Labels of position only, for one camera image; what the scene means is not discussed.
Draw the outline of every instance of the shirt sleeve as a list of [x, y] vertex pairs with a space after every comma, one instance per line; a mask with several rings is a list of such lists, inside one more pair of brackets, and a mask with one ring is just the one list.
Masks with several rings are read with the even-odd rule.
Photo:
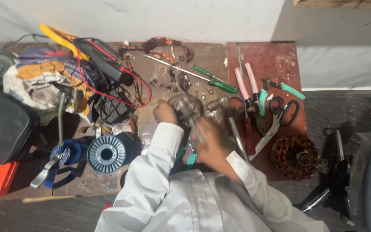
[[293, 207], [288, 197], [267, 184], [264, 173], [243, 160], [235, 151], [226, 159], [244, 182], [251, 200], [272, 231], [329, 232], [323, 221], [311, 219]]
[[147, 154], [131, 162], [124, 188], [101, 213], [96, 232], [144, 229], [169, 191], [168, 176], [183, 135], [175, 124], [158, 124]]

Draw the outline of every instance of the wooden stick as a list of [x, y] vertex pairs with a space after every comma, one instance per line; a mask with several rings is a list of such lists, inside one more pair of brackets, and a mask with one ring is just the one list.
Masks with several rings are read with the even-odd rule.
[[62, 200], [62, 199], [70, 199], [70, 198], [78, 198], [78, 197], [94, 197], [94, 196], [103, 196], [103, 195], [112, 195], [112, 193], [103, 193], [103, 194], [93, 194], [93, 195], [70, 195], [70, 196], [52, 196], [52, 197], [31, 197], [31, 198], [23, 198], [22, 203], [35, 203], [35, 202], [43, 202], [43, 201], [52, 201], [52, 200]]

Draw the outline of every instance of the hand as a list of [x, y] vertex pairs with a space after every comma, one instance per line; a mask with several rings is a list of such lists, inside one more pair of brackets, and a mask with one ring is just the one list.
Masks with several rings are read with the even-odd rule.
[[206, 140], [206, 143], [201, 145], [196, 139], [195, 133], [193, 134], [193, 138], [197, 141], [198, 159], [214, 171], [224, 173], [230, 179], [244, 186], [242, 180], [226, 160], [231, 151], [221, 145], [218, 130], [205, 118], [199, 119], [197, 128]]
[[178, 125], [176, 113], [174, 109], [167, 104], [163, 99], [158, 100], [158, 106], [152, 110], [157, 123], [169, 123]]

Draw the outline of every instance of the white wall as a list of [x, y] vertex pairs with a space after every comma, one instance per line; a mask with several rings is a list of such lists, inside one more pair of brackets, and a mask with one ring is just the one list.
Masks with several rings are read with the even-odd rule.
[[295, 8], [292, 0], [0, 0], [0, 41], [40, 33], [41, 23], [105, 41], [294, 40], [303, 88], [371, 87], [371, 9]]

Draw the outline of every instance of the green screwdriver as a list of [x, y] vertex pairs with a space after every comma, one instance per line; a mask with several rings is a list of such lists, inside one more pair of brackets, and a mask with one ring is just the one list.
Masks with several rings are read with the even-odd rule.
[[203, 74], [206, 75], [206, 76], [214, 77], [215, 79], [217, 79], [217, 80], [219, 80], [219, 81], [225, 83], [225, 81], [218, 79], [218, 78], [215, 77], [212, 73], [209, 73], [207, 70], [203, 69], [203, 68], [200, 67], [200, 66], [195, 65], [195, 66], [193, 66], [193, 69], [194, 69], [195, 71], [197, 71], [197, 72], [201, 72], [201, 73], [203, 73]]
[[[171, 64], [169, 64], [169, 63], [167, 63], [167, 62], [164, 62], [164, 61], [162, 61], [162, 60], [156, 59], [156, 58], [154, 58], [154, 57], [152, 57], [152, 56], [145, 55], [145, 54], [144, 54], [144, 56], [147, 57], [147, 58], [150, 58], [150, 59], [152, 59], [152, 60], [158, 61], [158, 62], [160, 62], [160, 63], [163, 63], [163, 64], [165, 64], [165, 65], [172, 66]], [[173, 68], [176, 68], [176, 69], [179, 69], [179, 70], [181, 70], [181, 71], [183, 71], [183, 72], [185, 72], [185, 73], [188, 73], [188, 74], [191, 74], [191, 75], [193, 75], [193, 76], [196, 76], [196, 77], [198, 77], [198, 78], [200, 78], [200, 79], [203, 79], [203, 80], [205, 80], [205, 81], [208, 81], [208, 82], [209, 82], [209, 86], [217, 87], [217, 88], [221, 89], [222, 91], [225, 91], [225, 92], [228, 92], [228, 93], [233, 93], [233, 94], [237, 94], [237, 93], [238, 93], [238, 88], [236, 88], [236, 87], [234, 87], [234, 86], [232, 86], [232, 85], [229, 85], [229, 84], [227, 84], [227, 83], [225, 83], [225, 82], [218, 82], [218, 81], [216, 81], [216, 80], [218, 80], [218, 79], [215, 78], [215, 77], [213, 77], [213, 76], [210, 76], [210, 80], [209, 80], [209, 79], [207, 79], [207, 78], [204, 78], [204, 77], [202, 77], [202, 76], [199, 76], [199, 75], [197, 75], [197, 74], [194, 74], [194, 73], [192, 73], [192, 72], [190, 72], [190, 71], [187, 71], [187, 70], [181, 69], [181, 68], [179, 68], [179, 67], [176, 67], [176, 66], [172, 66], [172, 67], [173, 67]]]

